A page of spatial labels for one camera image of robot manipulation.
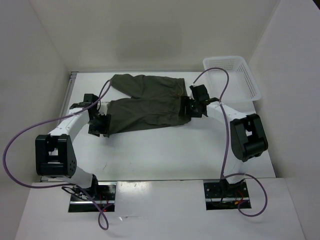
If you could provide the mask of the olive green shorts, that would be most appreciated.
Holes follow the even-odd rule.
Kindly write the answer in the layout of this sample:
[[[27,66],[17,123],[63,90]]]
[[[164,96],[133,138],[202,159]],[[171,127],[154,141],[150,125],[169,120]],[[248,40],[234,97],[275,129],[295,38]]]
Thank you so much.
[[[115,74],[110,86],[129,96],[108,104],[110,135],[178,127],[191,121],[182,114],[182,100],[187,97],[184,78]]]

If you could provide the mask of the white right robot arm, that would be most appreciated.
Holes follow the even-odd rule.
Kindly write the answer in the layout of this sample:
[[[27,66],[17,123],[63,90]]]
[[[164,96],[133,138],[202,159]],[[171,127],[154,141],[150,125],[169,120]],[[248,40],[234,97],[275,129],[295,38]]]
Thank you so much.
[[[222,160],[219,191],[230,197],[241,185],[248,160],[260,157],[268,149],[267,137],[256,113],[245,114],[209,97],[205,85],[190,86],[192,96],[181,98],[182,117],[215,119],[226,127],[226,150]]]

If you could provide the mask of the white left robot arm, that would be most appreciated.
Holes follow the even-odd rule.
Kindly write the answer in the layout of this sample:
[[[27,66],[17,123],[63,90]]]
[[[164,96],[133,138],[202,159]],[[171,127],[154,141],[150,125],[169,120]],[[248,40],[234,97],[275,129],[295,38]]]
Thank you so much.
[[[90,135],[108,137],[111,122],[108,106],[109,103],[101,102],[98,96],[86,93],[82,102],[71,105],[69,117],[48,134],[38,135],[35,139],[36,173],[78,185],[87,199],[96,199],[100,194],[98,179],[78,166],[73,141],[85,125]]]

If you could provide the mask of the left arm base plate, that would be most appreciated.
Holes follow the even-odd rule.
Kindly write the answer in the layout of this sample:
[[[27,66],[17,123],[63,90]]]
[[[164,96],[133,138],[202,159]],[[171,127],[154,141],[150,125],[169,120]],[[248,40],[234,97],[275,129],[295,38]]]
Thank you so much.
[[[91,195],[99,209],[105,213],[115,211],[116,186],[115,182],[99,184],[97,193]],[[99,211],[93,202],[78,188],[66,187],[64,191],[70,194],[69,213],[93,213]]]

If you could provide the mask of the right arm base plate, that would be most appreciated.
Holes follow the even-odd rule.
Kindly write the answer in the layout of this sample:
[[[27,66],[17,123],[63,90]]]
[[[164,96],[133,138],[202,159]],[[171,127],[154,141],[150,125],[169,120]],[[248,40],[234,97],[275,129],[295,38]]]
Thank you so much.
[[[203,182],[206,210],[251,209],[249,192],[244,180],[229,184],[226,180]]]

